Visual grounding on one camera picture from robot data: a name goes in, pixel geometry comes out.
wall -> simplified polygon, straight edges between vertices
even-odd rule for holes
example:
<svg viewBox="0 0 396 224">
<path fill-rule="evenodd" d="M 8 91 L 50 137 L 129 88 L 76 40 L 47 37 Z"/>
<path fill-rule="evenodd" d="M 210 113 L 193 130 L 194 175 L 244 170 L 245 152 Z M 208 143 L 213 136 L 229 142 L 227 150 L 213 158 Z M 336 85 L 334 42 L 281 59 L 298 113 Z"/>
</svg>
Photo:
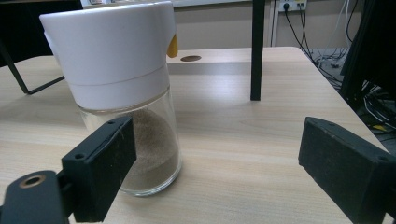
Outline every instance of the wall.
<svg viewBox="0 0 396 224">
<path fill-rule="evenodd" d="M 311 49 L 323 49 L 328 46 L 329 37 L 332 36 L 343 3 L 342 0 L 308 0 L 305 31 Z M 349 12 L 354 3 L 355 0 L 351 0 Z M 265 2 L 264 46 L 298 47 L 285 14 L 277 12 L 278 4 L 278 0 Z M 251 46 L 251 10 L 251 2 L 176 7 L 179 48 L 249 48 Z M 360 12 L 361 4 L 358 4 L 350 23 L 351 36 L 358 30 Z M 297 36 L 301 36 L 303 29 L 300 13 L 290 12 L 289 15 Z M 345 19 L 346 16 L 343 13 L 339 28 L 329 48 L 347 47 L 344 32 Z"/>
</svg>

wooden table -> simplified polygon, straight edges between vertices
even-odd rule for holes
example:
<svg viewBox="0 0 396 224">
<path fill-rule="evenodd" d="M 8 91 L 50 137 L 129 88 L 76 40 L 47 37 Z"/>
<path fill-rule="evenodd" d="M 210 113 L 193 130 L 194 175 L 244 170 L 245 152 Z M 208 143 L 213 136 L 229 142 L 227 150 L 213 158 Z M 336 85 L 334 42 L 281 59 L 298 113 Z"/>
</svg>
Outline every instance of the wooden table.
<svg viewBox="0 0 396 224">
<path fill-rule="evenodd" d="M 299 49 L 263 50 L 262 100 L 249 101 L 250 53 L 185 50 L 168 60 L 182 170 L 154 196 L 119 193 L 105 223 L 349 223 L 298 164 L 304 118 L 381 144 Z M 179 60 L 188 55 L 202 59 Z M 17 67 L 31 86 L 62 74 L 52 57 Z M 1 201 L 18 177 L 60 171 L 87 136 L 66 82 L 27 96 L 0 68 Z"/>
</svg>

white plastic cap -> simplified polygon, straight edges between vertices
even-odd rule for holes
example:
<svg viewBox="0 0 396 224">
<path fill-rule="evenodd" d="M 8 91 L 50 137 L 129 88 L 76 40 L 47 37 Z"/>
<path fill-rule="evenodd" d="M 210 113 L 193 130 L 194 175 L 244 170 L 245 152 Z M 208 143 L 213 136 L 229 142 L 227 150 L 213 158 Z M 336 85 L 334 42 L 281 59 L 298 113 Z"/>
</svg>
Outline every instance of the white plastic cap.
<svg viewBox="0 0 396 224">
<path fill-rule="evenodd" d="M 169 87 L 166 51 L 176 33 L 172 2 L 41 15 L 76 103 L 123 108 Z"/>
</svg>

brown powder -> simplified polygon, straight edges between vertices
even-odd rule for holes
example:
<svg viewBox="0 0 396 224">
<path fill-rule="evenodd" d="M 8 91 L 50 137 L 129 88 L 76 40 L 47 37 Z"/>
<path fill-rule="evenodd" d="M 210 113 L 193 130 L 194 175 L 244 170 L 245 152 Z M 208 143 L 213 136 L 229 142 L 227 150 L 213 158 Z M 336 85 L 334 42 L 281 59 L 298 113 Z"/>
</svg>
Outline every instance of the brown powder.
<svg viewBox="0 0 396 224">
<path fill-rule="evenodd" d="M 125 191 L 152 189 L 169 179 L 177 169 L 177 136 L 163 118 L 148 109 L 134 111 L 132 117 L 137 159 L 121 188 Z"/>
</svg>

power outlet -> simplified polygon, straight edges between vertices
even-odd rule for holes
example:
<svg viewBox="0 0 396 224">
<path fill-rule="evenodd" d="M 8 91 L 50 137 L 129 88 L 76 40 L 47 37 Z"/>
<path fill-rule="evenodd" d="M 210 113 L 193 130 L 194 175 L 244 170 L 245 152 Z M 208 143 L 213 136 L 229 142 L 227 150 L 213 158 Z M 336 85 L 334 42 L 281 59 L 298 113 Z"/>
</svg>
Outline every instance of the power outlet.
<svg viewBox="0 0 396 224">
<path fill-rule="evenodd" d="M 284 12 L 284 5 L 289 4 L 288 11 L 306 10 L 306 0 L 280 0 L 279 12 Z"/>
</svg>

